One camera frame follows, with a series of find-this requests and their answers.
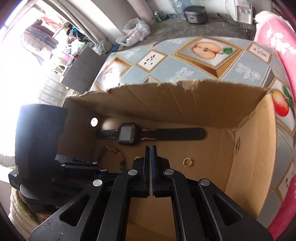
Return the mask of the pink strap digital watch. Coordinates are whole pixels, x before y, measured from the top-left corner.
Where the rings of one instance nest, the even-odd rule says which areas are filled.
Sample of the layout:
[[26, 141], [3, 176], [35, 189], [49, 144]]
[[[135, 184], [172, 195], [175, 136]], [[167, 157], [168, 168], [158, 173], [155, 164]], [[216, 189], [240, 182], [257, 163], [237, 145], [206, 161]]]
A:
[[113, 130], [97, 130], [96, 137], [132, 146], [141, 141], [199, 141], [206, 137], [206, 131], [203, 128], [141, 128], [135, 123], [123, 123]]

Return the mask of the grey cabinet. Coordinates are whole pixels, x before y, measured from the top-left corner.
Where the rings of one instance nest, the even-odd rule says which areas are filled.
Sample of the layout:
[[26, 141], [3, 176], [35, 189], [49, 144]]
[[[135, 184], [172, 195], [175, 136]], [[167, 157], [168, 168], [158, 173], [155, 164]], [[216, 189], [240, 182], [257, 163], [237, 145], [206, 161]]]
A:
[[91, 48], [86, 47], [65, 69], [61, 84], [79, 94], [89, 91], [107, 57], [108, 55], [98, 55]]

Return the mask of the brown cardboard box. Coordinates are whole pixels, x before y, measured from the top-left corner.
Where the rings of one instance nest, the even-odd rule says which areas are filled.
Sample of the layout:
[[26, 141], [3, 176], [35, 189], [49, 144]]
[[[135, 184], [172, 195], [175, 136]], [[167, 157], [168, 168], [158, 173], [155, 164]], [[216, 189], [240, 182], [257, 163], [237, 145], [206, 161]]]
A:
[[273, 178], [272, 94], [221, 81], [126, 85], [68, 97], [57, 156], [88, 185], [53, 219], [62, 240], [272, 240], [257, 221]]

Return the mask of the hanging clothes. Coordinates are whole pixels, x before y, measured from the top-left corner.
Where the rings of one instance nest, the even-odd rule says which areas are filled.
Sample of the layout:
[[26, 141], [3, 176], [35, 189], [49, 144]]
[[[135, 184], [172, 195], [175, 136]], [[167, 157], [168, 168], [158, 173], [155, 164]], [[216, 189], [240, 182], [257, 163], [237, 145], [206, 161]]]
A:
[[21, 35], [21, 42], [26, 50], [34, 54], [50, 54], [58, 45], [58, 34], [66, 38], [67, 45], [75, 40], [89, 42], [88, 37], [69, 22], [63, 25], [55, 23], [46, 17], [41, 17], [26, 27]]

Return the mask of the grey curtain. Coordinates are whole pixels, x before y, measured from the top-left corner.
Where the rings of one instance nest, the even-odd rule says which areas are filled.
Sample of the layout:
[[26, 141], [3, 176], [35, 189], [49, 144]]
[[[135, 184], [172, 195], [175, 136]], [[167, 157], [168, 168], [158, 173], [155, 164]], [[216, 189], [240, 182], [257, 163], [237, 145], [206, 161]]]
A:
[[116, 44], [125, 35], [123, 28], [138, 17], [128, 1], [45, 1], [89, 39]]

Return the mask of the white plastic bag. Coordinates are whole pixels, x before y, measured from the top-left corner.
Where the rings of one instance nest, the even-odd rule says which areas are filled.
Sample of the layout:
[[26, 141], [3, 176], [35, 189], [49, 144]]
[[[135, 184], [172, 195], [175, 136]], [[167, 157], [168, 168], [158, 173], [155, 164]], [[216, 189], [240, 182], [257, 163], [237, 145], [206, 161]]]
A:
[[116, 42], [125, 47], [133, 46], [151, 34], [149, 25], [139, 18], [130, 20], [123, 28], [123, 31], [126, 35], [117, 38]]

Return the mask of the fruit pattern tablecloth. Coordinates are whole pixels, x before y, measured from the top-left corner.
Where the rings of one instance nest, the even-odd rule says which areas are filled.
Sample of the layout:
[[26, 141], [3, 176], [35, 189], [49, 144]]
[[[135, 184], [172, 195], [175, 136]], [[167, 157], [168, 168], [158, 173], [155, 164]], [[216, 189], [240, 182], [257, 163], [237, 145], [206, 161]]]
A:
[[270, 47], [239, 38], [183, 37], [154, 42], [111, 53], [91, 90], [198, 79], [268, 89], [264, 84], [274, 77], [270, 66], [274, 55]]

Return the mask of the grey rice cooker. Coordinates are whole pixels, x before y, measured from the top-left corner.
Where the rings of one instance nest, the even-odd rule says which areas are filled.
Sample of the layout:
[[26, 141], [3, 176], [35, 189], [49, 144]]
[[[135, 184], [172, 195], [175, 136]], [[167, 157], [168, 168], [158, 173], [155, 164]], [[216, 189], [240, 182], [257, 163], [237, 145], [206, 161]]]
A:
[[188, 6], [184, 9], [186, 21], [190, 24], [204, 24], [208, 19], [208, 14], [204, 6]]

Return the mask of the pink floral blanket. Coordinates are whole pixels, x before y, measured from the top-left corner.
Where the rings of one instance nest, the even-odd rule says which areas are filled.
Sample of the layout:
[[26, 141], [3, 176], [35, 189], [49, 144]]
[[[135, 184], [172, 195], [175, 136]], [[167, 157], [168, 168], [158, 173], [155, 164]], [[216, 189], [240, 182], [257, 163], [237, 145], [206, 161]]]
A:
[[295, 240], [295, 32], [289, 22], [269, 11], [255, 16], [255, 42], [274, 51], [264, 84], [273, 96], [277, 147], [271, 192], [258, 218], [274, 240]]

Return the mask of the white water dispenser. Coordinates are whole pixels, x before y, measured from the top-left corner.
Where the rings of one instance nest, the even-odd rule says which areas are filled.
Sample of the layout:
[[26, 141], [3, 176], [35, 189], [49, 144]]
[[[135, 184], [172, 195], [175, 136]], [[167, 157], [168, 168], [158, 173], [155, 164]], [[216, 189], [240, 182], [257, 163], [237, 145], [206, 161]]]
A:
[[235, 0], [235, 16], [236, 21], [239, 23], [252, 25], [253, 12], [252, 3], [248, 1]]

